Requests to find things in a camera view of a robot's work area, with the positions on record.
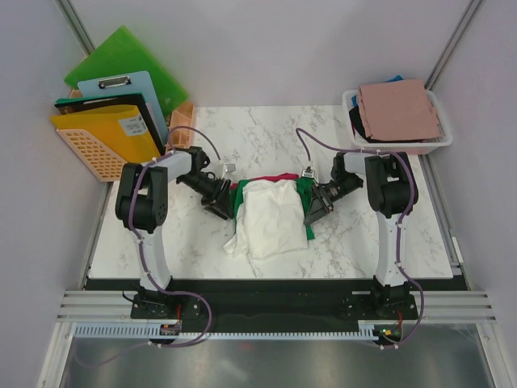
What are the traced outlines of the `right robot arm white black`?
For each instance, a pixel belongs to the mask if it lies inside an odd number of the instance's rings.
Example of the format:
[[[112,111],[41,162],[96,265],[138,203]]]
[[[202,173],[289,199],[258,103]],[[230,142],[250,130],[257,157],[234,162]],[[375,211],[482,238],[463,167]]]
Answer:
[[[374,280],[383,289],[402,287],[405,275],[407,220],[418,203],[418,187],[404,152],[338,152],[331,179],[310,186],[307,226],[334,211],[334,203],[361,188],[376,214],[379,255]]]

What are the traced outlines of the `red t shirt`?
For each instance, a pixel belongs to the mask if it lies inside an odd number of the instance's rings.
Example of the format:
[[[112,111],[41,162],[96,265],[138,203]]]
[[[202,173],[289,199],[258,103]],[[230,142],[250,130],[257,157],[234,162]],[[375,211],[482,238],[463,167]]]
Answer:
[[[271,182],[278,182],[280,180],[296,180],[299,178],[300,178],[300,176],[296,173],[283,173],[280,175],[259,176],[259,177],[251,178],[249,180],[247,179],[246,182],[255,181],[255,180],[266,180],[266,181],[271,181]]]

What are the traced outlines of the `white printed t shirt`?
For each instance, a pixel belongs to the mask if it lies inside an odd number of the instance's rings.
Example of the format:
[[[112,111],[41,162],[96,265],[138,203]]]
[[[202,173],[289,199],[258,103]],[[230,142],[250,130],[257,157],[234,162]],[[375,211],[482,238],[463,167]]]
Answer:
[[[265,260],[308,247],[305,214],[296,182],[253,180],[242,189],[235,234],[224,245],[231,257]]]

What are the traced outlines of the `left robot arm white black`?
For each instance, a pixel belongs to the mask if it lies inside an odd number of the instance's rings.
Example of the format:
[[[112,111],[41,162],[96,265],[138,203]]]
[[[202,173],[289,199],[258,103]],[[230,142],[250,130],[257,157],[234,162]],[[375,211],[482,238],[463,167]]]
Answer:
[[[234,218],[231,181],[205,168],[208,155],[198,146],[171,150],[146,163],[124,164],[116,197],[116,217],[132,233],[141,270],[140,286],[154,291],[149,308],[160,318],[177,309],[177,298],[165,291],[172,281],[166,263],[162,226],[168,215],[168,186],[184,184],[201,195],[201,206],[223,219]]]

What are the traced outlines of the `green t shirt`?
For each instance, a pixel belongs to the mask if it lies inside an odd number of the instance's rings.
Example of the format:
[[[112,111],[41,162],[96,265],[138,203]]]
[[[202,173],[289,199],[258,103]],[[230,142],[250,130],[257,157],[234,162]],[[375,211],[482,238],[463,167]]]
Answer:
[[[302,207],[304,210],[304,215],[306,211],[309,209],[310,202],[310,188],[313,185],[313,181],[311,179],[299,178],[293,180],[296,183],[296,192],[299,194],[301,198]],[[230,187],[230,195],[231,201],[233,202],[233,212],[237,214],[237,211],[240,205],[244,202],[243,197],[243,189],[244,187],[253,181],[246,182],[246,179],[240,180],[238,183],[232,183]]]

